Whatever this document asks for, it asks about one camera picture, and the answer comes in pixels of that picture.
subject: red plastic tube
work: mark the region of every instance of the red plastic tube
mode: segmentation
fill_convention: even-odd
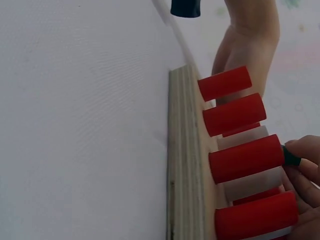
[[[252,86],[245,66],[225,71],[198,81],[204,101],[217,99]]]
[[[259,93],[239,98],[203,111],[210,137],[248,126],[267,118]]]
[[[242,133],[244,131],[248,131],[250,129],[255,129],[257,127],[260,127],[260,122],[256,122],[256,123],[244,126],[244,127],[240,127],[240,128],[238,128],[236,130],[233,130],[233,131],[222,133],[222,137],[226,138],[226,137],[229,137],[231,135],[235,135],[235,134],[238,134],[238,133]]]
[[[295,194],[287,191],[215,211],[217,240],[242,240],[271,233],[298,222]]]
[[[235,201],[233,201],[233,206],[250,203],[250,202],[253,202],[256,200],[260,200],[260,199],[265,199],[265,198],[268,198],[268,197],[271,197],[271,196],[274,196],[274,195],[277,195],[280,193],[281,193],[280,188],[274,187],[268,191],[260,192],[255,195],[252,195],[252,196],[248,196],[248,197],[244,197],[244,198],[235,200]]]
[[[216,184],[239,179],[285,163],[276,134],[242,145],[209,153],[209,164]]]

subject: dark blue object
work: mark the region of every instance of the dark blue object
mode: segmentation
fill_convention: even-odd
[[[200,0],[172,0],[170,13],[182,18],[200,16]]]
[[[282,146],[283,154],[284,154],[284,165],[293,165],[299,166],[301,162],[301,157],[294,156],[291,152],[289,152],[285,146]]]

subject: wooden board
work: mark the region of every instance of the wooden board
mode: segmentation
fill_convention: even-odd
[[[206,130],[205,103],[196,71],[186,65],[169,73],[167,240],[216,240],[214,212],[227,207],[215,185],[208,154],[218,150]]]

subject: person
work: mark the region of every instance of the person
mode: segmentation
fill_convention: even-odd
[[[279,38],[275,0],[225,0],[230,26],[217,50],[212,74],[246,66],[252,87],[216,100],[217,105],[252,93],[263,96]]]
[[[280,38],[275,0],[225,0],[230,26],[217,50],[212,74],[246,66],[252,87],[216,100],[223,105],[232,100],[264,94],[268,72]],[[308,135],[285,144],[289,152],[302,158],[299,167],[285,166],[283,187],[293,191],[299,220],[288,240],[320,239],[320,137]]]

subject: white plastic tube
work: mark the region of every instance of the white plastic tube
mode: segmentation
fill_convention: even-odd
[[[218,138],[217,144],[219,150],[228,149],[241,144],[246,144],[257,139],[269,136],[266,126],[259,126],[235,135]]]
[[[286,235],[290,234],[291,231],[292,231],[292,226],[289,226],[289,227],[279,229],[277,231],[269,232],[269,233],[266,233],[266,234],[263,234],[260,236],[246,238],[244,240],[273,240],[276,238],[286,236]]]
[[[253,175],[224,182],[225,197],[228,201],[232,202],[279,187],[282,184],[281,174],[282,167],[278,166]]]

